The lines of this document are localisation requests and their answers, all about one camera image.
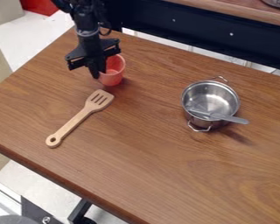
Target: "metal pot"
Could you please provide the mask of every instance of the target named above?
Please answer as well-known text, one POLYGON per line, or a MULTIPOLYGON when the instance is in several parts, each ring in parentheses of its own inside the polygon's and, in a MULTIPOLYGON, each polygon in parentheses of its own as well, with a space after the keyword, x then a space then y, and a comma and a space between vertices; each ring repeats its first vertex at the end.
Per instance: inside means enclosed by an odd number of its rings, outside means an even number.
POLYGON ((262 0, 262 1, 265 2, 266 4, 280 8, 280 0, 262 0))
MULTIPOLYGON (((224 77, 215 77, 228 82, 224 77)), ((190 109, 207 113, 221 113, 233 116, 240 107, 238 94, 228 85, 216 80, 198 81, 187 87, 181 97, 181 104, 188 120, 188 126, 194 131, 209 131, 226 125, 228 122, 195 114, 190 109)))

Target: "red cup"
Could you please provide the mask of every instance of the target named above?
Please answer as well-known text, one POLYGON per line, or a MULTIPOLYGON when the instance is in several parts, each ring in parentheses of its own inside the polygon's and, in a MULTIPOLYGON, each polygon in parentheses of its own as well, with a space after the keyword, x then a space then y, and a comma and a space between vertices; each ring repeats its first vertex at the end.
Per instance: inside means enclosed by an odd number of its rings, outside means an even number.
POLYGON ((116 86, 123 79, 125 60, 123 56, 117 54, 107 59, 106 73, 100 73, 99 81, 104 86, 116 86))

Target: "wood grain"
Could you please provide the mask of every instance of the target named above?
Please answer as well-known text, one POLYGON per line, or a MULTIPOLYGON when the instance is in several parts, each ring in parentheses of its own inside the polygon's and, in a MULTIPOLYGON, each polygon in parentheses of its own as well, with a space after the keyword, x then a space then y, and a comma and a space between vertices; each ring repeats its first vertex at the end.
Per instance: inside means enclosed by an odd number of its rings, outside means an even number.
POLYGON ((122 85, 67 71, 69 31, 0 85, 0 152, 129 223, 280 224, 280 77, 120 33, 122 85), (241 98, 230 124, 201 134, 179 101, 223 75, 241 98), (112 105, 57 149, 46 137, 103 88, 112 105))
POLYGON ((164 0, 203 10, 216 11, 240 18, 280 25, 280 9, 268 6, 261 0, 164 0))

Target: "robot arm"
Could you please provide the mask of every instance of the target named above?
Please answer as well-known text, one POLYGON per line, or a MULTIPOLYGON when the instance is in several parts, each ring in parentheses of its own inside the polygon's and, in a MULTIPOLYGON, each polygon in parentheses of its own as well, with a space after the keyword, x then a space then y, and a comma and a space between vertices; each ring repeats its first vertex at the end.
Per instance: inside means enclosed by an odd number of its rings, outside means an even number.
POLYGON ((107 57, 121 52, 118 38, 100 39, 101 25, 109 27, 101 0, 52 0, 62 11, 70 13, 79 44, 66 56, 68 68, 88 67, 95 79, 106 72, 107 57))

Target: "red object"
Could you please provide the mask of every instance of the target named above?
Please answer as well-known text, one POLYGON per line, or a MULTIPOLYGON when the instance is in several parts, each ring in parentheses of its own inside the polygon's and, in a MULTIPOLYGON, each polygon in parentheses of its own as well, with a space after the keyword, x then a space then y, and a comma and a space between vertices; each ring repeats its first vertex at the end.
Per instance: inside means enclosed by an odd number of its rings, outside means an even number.
POLYGON ((58 10, 51 0, 20 0, 20 2, 24 10, 46 16, 51 16, 58 10))
POLYGON ((100 73, 99 81, 104 86, 113 87, 122 82, 125 60, 117 54, 107 59, 107 72, 100 73))

